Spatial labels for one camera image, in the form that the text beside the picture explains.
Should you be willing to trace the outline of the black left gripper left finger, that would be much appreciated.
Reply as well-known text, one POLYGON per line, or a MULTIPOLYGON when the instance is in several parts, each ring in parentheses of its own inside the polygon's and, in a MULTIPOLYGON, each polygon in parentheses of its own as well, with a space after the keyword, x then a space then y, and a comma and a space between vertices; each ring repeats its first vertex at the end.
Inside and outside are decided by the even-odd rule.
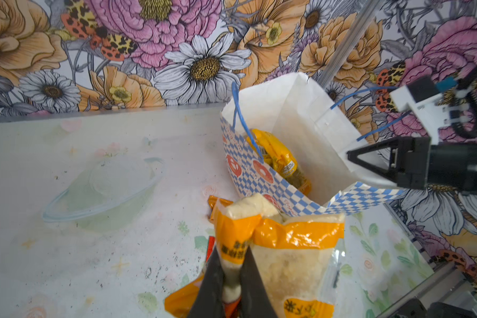
POLYGON ((188 318, 223 318, 225 316, 222 300, 224 276, 219 253, 214 249, 188 318))

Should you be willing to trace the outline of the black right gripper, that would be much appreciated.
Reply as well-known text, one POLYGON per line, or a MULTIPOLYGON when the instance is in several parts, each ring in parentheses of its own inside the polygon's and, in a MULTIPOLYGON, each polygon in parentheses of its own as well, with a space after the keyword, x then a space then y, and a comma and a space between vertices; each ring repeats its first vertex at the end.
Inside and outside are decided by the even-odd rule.
POLYGON ((352 147, 347 160, 359 167, 356 174, 366 183, 397 182, 409 189, 443 185, 477 192, 477 144, 473 143, 434 145, 430 138, 396 137, 352 147), (397 151, 397 170, 392 150, 397 151))

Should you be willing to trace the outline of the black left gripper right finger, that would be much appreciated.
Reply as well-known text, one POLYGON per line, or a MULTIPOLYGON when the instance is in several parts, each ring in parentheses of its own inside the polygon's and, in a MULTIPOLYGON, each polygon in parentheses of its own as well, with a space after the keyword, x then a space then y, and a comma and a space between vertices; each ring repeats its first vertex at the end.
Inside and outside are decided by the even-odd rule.
POLYGON ((268 299, 252 249, 245 254, 245 261, 239 274, 241 283, 241 310, 243 318, 277 318, 268 299))

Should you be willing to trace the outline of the orange yellow snack packet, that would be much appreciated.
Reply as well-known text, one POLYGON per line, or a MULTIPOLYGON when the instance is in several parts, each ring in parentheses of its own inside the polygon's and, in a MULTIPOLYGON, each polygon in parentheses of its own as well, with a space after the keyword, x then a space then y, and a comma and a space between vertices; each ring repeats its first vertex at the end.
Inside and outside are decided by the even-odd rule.
MULTIPOLYGON (((173 292, 164 300, 164 309, 174 317, 186 318, 189 315, 197 295, 204 275, 200 274, 193 282, 173 292)), ((231 303, 224 303, 224 316, 226 318, 238 317, 241 297, 231 303)))

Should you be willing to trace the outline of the orange white snack bag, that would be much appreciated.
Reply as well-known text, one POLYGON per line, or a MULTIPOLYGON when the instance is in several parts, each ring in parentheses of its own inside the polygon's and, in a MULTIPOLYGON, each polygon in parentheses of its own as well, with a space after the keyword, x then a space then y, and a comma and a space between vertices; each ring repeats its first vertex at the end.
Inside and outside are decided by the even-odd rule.
POLYGON ((210 221, 224 271, 223 302, 241 299, 239 272, 250 251, 278 317, 332 317, 345 216, 286 217, 258 193, 237 202, 210 196, 210 221))

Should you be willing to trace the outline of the yellow snack bag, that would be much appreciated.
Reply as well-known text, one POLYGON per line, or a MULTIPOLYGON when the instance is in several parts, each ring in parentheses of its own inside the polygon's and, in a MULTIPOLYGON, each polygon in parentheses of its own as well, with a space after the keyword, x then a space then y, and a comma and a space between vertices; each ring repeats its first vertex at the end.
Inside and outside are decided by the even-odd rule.
POLYGON ((311 182, 306 178, 292 152, 270 132, 252 129, 251 133, 264 162, 307 196, 311 192, 311 182))

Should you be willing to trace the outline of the blue checkered paper bag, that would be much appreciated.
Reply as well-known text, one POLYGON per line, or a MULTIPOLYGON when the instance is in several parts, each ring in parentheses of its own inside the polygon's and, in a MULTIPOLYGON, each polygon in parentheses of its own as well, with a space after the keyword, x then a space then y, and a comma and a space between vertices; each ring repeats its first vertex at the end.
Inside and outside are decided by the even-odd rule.
POLYGON ((353 214, 396 199, 402 188, 347 160, 367 145, 325 90, 305 74, 291 73, 240 90, 221 111, 225 158, 242 197, 267 195, 285 214, 353 214), (253 129, 272 133, 295 156, 311 183, 299 191, 266 164, 253 129))

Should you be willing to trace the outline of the red snack packet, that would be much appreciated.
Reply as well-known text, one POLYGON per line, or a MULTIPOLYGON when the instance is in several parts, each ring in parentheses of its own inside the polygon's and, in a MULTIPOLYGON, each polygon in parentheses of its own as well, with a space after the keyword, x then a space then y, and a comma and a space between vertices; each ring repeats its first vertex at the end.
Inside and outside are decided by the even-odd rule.
POLYGON ((205 256, 205 262, 208 262, 215 246, 215 237, 214 236, 209 236, 208 242, 207 242, 207 252, 205 256))

